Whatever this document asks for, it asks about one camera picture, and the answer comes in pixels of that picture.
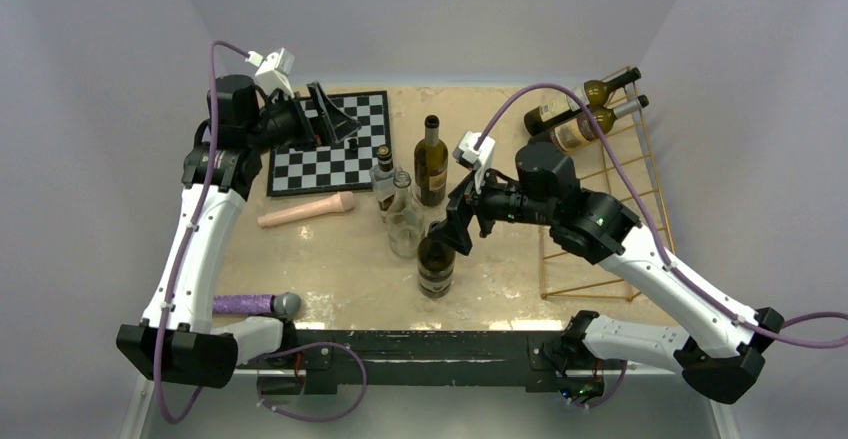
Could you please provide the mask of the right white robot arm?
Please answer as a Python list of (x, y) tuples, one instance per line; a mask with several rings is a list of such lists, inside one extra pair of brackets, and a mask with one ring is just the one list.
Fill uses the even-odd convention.
[(493, 150), (492, 140), (471, 137), (454, 149), (468, 173), (450, 193), (433, 239), (468, 255), (471, 222), (482, 236), (499, 221), (545, 226), (562, 250), (635, 286), (674, 320), (660, 327), (580, 311), (554, 348), (557, 368), (641, 363), (678, 373), (696, 392), (723, 404), (738, 401), (756, 383), (764, 352), (784, 323), (779, 313), (741, 304), (676, 262), (635, 212), (612, 195), (582, 187), (572, 159), (556, 146), (522, 147), (515, 178), (492, 167)]

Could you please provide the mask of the dark wine bottle white label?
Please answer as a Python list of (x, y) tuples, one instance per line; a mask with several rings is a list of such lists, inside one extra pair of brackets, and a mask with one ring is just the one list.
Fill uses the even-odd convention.
[(453, 248), (431, 238), (432, 222), (417, 248), (418, 287), (427, 297), (436, 299), (448, 293), (452, 285), (456, 252)]

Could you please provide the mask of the dark wine bottle cream label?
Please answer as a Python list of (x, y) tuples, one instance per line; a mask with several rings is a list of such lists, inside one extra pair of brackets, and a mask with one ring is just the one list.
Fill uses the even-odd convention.
[[(641, 77), (639, 68), (634, 67), (608, 80), (586, 81), (574, 88), (573, 92), (588, 107), (606, 106), (616, 91)], [(524, 115), (524, 126), (531, 136), (535, 136), (575, 117), (580, 111), (580, 106), (569, 96), (552, 99), (527, 112)]]

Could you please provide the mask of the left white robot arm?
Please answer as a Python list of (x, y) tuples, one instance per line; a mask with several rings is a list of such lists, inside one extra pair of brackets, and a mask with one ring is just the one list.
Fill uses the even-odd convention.
[(181, 216), (163, 274), (139, 322), (121, 325), (116, 336), (118, 350), (147, 379), (220, 389), (254, 358), (275, 368), (297, 358), (298, 341), (284, 332), (284, 319), (263, 313), (216, 330), (212, 313), (223, 253), (262, 155), (342, 144), (361, 127), (319, 83), (307, 89), (304, 100), (279, 86), (263, 89), (247, 75), (214, 80), (209, 117), (183, 162)]

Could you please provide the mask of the clear glass bottle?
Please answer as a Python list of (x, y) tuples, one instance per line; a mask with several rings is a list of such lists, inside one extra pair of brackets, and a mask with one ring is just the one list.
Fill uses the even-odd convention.
[(398, 171), (395, 174), (395, 194), (386, 212), (390, 248), (402, 258), (414, 257), (424, 236), (423, 211), (412, 190), (412, 183), (408, 172)]

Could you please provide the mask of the dark wine bottle gold label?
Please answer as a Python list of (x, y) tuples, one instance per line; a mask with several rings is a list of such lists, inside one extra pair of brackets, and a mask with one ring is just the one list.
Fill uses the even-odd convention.
[[(612, 130), (618, 119), (638, 112), (648, 105), (649, 100), (647, 96), (639, 95), (615, 107), (591, 107), (590, 111), (593, 113), (602, 132), (606, 134)], [(592, 143), (597, 138), (598, 134), (591, 125), (589, 118), (581, 110), (575, 117), (572, 117), (545, 132), (531, 136), (528, 139), (528, 143), (549, 142), (553, 143), (564, 152), (573, 152), (576, 149)]]

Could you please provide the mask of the tall green wine bottle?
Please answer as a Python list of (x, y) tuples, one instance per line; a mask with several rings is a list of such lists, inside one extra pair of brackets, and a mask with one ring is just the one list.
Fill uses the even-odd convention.
[(440, 119), (428, 115), (424, 126), (424, 137), (414, 149), (415, 183), (421, 204), (436, 207), (446, 195), (448, 150), (439, 137)]

